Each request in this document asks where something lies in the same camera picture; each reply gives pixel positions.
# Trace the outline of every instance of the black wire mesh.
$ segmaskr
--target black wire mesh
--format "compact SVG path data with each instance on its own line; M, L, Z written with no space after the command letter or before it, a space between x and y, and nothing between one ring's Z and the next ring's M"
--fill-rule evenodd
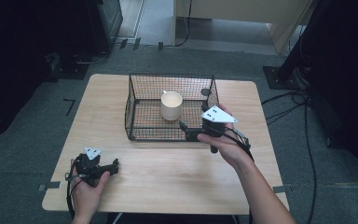
M213 75L132 73L125 114L125 129L130 140L186 140L179 121L168 121L160 114L163 91L176 91L182 95L179 120L188 128L199 128L202 124L200 115L203 104L219 104Z

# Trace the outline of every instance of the wooden table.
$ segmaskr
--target wooden table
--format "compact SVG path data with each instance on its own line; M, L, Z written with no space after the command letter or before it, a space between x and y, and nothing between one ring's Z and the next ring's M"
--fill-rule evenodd
M249 205L234 171L203 143L134 142L124 130L128 76L93 75L77 110L43 207L66 211L65 173L83 147L103 151L101 165L119 159L100 207L102 212L246 215ZM282 180L256 85L216 80L220 103L239 120L236 128L250 139L255 163L272 187ZM286 195L278 197L288 207Z

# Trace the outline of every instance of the right hand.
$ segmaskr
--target right hand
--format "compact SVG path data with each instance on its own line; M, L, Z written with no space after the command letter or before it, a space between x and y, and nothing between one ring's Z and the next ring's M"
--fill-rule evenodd
M219 107L224 110L226 113L228 113L229 115L231 115L231 113L228 111L228 109L220 104ZM229 129L234 129L234 125L232 123L226 123L226 127ZM226 131L226 134L230 135L231 137L235 138L238 140L238 136L232 132L232 131ZM220 137L211 137L207 134L204 133L200 133L197 138L206 144L209 144L211 146L217 147L220 151L220 154L222 155L223 159L225 159L225 161L230 164L231 166L233 166L234 168L236 168L237 166L237 161L239 158L245 156L247 158L249 158L249 160L251 161L252 159L243 151L242 148L240 148L237 143L235 143L234 141L232 141L231 139L225 137L224 135L220 136Z
M76 167L74 168L74 175L77 175ZM94 188L86 182L82 181L80 177L76 177L71 182L71 187L74 188L72 192L72 199L74 200L75 223L90 223L93 215L97 212L103 196L103 190L110 177L108 171L104 172L98 185Z

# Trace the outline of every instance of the gray carpet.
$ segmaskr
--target gray carpet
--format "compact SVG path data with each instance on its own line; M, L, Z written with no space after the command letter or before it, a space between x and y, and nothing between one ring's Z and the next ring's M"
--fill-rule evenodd
M0 135L0 223L70 222L65 212L43 210L44 193L37 187L51 178L92 74L214 74L218 79L255 82L263 101L286 91L269 89L262 66L280 66L284 60L282 56L196 49L158 51L142 45L132 50L127 46L91 65L84 80L43 83ZM68 116L71 103L63 99L76 100ZM269 117L294 105L286 97L264 105L264 112ZM268 126L291 213L298 223L306 223L309 217L313 191L304 120L302 106ZM308 124L318 183L312 223L358 223L358 160L344 148L325 146L323 129L312 108L308 109ZM95 223L104 223L104 216L98 214ZM247 223L247 218L242 216L241 223Z

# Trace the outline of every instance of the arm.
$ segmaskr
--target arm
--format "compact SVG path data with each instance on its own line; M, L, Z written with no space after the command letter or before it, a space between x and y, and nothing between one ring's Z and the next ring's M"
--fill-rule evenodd
M219 107L228 112L223 105ZM226 124L226 126L231 129L234 128L232 124ZM232 132L226 133L237 138ZM255 223L295 223L289 211L275 195L255 163L236 143L225 136L214 138L202 133L199 134L198 139L203 143L219 148L223 159L237 172Z
M74 175L77 175L76 168L74 169ZM81 181L80 177L76 177L72 180L72 197L75 209L75 217L72 224L91 223L92 217L100 206L103 190L109 177L110 174L108 171L103 173L98 186L95 188Z

